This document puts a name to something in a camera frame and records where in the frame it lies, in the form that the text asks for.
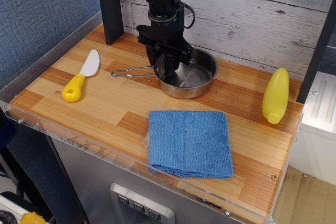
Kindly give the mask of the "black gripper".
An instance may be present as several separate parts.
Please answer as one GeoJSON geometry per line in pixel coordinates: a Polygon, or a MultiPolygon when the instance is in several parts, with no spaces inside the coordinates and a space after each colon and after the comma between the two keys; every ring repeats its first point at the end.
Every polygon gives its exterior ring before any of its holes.
{"type": "Polygon", "coordinates": [[[184,18],[173,18],[169,22],[151,22],[150,26],[138,25],[138,41],[146,46],[151,66],[164,56],[165,76],[170,77],[180,62],[190,65],[193,62],[193,47],[184,39],[184,18]]]}

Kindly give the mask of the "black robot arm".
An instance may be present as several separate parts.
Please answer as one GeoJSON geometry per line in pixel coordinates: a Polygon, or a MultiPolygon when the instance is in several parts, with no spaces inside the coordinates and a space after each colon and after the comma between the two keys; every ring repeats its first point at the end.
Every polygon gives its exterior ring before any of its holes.
{"type": "Polygon", "coordinates": [[[180,63],[191,65],[193,47],[184,39],[185,29],[194,25],[194,20],[185,26],[185,10],[193,9],[182,0],[146,0],[149,4],[148,18],[150,26],[138,25],[138,40],[146,46],[151,65],[160,57],[163,59],[164,73],[170,77],[180,63]]]}

